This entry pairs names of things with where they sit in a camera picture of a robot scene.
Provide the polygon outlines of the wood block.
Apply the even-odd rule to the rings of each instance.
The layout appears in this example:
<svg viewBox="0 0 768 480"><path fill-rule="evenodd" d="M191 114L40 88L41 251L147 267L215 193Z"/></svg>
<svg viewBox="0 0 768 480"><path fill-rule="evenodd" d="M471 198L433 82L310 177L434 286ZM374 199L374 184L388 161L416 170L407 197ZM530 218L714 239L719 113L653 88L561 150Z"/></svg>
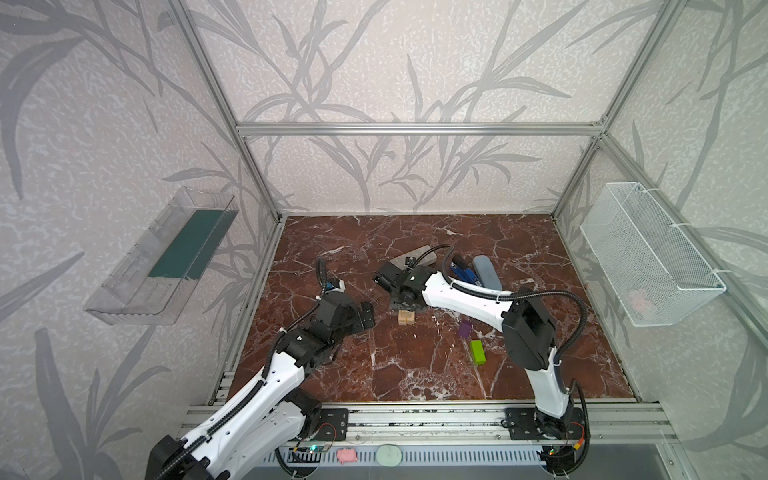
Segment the wood block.
<svg viewBox="0 0 768 480"><path fill-rule="evenodd" d="M397 316L399 326L411 326L415 324L415 313L408 310L400 310Z"/></svg>

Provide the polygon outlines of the purple block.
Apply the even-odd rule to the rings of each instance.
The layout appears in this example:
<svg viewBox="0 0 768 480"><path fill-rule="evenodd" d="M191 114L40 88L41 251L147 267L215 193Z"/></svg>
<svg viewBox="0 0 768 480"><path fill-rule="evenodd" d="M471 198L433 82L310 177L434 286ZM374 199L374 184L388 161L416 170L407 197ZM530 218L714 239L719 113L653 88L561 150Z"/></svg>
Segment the purple block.
<svg viewBox="0 0 768 480"><path fill-rule="evenodd" d="M458 329L458 336L462 339L468 339L473 332L473 324L470 321L462 320Z"/></svg>

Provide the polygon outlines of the green block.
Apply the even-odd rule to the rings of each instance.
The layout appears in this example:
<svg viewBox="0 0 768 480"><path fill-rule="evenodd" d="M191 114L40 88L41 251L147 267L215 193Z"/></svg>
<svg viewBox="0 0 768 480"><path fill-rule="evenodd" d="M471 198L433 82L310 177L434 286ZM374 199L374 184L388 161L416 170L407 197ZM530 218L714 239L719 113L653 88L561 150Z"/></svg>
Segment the green block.
<svg viewBox="0 0 768 480"><path fill-rule="evenodd" d="M470 341L470 355L475 365L484 365L487 362L484 346L481 340Z"/></svg>

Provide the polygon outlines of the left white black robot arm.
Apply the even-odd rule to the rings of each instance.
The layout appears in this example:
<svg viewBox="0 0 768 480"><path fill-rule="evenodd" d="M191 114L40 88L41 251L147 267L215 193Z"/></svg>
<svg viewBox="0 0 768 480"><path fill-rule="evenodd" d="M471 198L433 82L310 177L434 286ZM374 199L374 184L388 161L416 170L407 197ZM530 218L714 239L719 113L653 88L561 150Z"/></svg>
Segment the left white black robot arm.
<svg viewBox="0 0 768 480"><path fill-rule="evenodd" d="M265 365L219 410L184 436L165 436L150 451L148 479L240 479L284 443L319 428L321 404L301 390L343 340L373 328L373 306L339 289L324 293L291 328L281 330Z"/></svg>

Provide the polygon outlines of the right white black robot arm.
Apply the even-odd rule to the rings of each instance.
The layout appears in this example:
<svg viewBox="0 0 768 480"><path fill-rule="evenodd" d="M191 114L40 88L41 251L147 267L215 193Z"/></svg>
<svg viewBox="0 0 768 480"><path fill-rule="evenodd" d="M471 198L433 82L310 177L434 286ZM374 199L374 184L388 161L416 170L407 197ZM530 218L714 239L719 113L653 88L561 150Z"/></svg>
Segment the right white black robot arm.
<svg viewBox="0 0 768 480"><path fill-rule="evenodd" d="M559 369L564 352L588 323L587 306L578 295L563 290L492 290L451 278L431 266L401 269L390 262L378 269L374 282L389 294L394 310L450 310L499 331L508 357L526 371L539 417L568 421L573 401ZM567 298L579 311L576 329L560 346L556 344L555 320L542 301L547 296Z"/></svg>

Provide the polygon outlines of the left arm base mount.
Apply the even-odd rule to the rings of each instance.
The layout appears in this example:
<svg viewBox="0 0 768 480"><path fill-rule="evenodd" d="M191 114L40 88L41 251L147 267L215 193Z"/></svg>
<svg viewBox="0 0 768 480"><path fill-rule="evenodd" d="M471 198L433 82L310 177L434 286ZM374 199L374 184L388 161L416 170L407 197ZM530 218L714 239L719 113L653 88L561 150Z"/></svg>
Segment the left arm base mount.
<svg viewBox="0 0 768 480"><path fill-rule="evenodd" d="M321 408L313 411L306 418L300 438L320 442L344 441L349 416L350 411L346 408Z"/></svg>

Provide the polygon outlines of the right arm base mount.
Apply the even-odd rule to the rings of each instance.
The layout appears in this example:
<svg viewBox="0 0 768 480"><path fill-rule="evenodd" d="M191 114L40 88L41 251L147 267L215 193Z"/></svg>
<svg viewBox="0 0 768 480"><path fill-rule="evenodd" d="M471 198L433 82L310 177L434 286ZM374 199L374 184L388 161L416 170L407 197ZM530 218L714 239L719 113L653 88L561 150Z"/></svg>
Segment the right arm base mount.
<svg viewBox="0 0 768 480"><path fill-rule="evenodd" d="M504 410L501 425L511 440L571 442L582 437L585 418L580 407L573 407L563 418L546 415L535 407L510 407Z"/></svg>

